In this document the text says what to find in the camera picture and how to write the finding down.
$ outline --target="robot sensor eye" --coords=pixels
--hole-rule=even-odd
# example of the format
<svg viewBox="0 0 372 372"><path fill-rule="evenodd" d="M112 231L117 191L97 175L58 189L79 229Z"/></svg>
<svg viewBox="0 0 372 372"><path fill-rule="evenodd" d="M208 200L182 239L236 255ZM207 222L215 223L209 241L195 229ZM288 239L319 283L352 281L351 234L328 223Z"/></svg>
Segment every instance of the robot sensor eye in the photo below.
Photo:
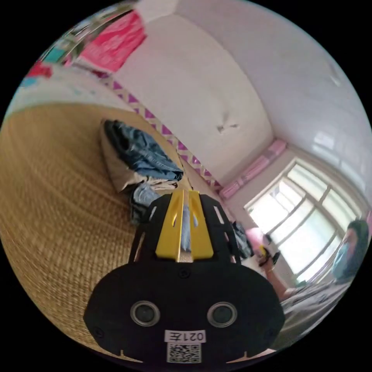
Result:
<svg viewBox="0 0 372 372"><path fill-rule="evenodd" d="M152 302L139 301L131 307L131 318L139 326L151 327L159 321L160 311Z"/></svg>
<svg viewBox="0 0 372 372"><path fill-rule="evenodd" d="M234 305L228 302L218 302L212 305L207 313L210 324L217 328L228 327L233 324L238 316Z"/></svg>

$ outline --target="yellow robot part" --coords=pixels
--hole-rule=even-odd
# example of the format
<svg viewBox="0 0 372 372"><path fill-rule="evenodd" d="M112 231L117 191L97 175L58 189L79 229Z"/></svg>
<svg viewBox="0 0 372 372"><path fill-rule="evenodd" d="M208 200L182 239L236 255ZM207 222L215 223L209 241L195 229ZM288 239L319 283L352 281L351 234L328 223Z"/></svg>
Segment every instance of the yellow robot part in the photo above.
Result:
<svg viewBox="0 0 372 372"><path fill-rule="evenodd" d="M200 201L198 191L189 191L189 209L191 256L193 261L212 258L212 243L210 242L209 232L205 222L202 203ZM194 224L194 216L198 221L197 226Z"/></svg>
<svg viewBox="0 0 372 372"><path fill-rule="evenodd" d="M183 190L172 193L155 254L158 258L179 261L183 217Z"/></svg>

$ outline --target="pink curtain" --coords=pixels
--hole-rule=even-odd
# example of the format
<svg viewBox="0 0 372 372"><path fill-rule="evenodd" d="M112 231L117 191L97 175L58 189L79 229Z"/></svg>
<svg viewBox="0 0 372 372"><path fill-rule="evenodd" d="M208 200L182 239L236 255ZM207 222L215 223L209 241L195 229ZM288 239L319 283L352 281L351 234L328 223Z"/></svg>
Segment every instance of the pink curtain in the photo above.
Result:
<svg viewBox="0 0 372 372"><path fill-rule="evenodd" d="M239 189L276 160L286 147L287 143L285 141L275 140L235 181L220 191L221 198L224 200L231 198Z"/></svg>

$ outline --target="decorative wall trim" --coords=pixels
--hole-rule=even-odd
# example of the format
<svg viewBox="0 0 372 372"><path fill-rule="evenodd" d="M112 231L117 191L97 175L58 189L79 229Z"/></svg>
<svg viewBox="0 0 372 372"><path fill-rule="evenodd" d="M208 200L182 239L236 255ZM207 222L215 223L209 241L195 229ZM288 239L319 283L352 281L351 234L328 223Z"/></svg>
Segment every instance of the decorative wall trim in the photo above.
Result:
<svg viewBox="0 0 372 372"><path fill-rule="evenodd" d="M286 149L287 143L283 140L275 140L235 181L225 186L220 191L222 199L231 198L239 189L259 175Z"/></svg>
<svg viewBox="0 0 372 372"><path fill-rule="evenodd" d="M222 186L214 179L212 174L200 163L190 150L164 125L155 115L148 110L139 100L118 83L112 75L106 72L91 71L97 76L102 84L112 90L119 98L128 104L133 110L141 115L153 128L155 128L164 138L171 143L179 156L187 161L195 171L205 180L210 188L218 193Z"/></svg>

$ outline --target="window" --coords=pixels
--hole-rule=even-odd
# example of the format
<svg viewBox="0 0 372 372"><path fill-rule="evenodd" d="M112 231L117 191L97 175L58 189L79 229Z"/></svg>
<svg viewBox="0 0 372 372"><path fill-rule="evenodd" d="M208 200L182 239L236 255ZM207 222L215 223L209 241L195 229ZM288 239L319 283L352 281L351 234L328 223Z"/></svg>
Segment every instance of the window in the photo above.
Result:
<svg viewBox="0 0 372 372"><path fill-rule="evenodd" d="M297 162L246 210L271 235L295 278L312 282L330 267L348 224L361 215L345 195Z"/></svg>

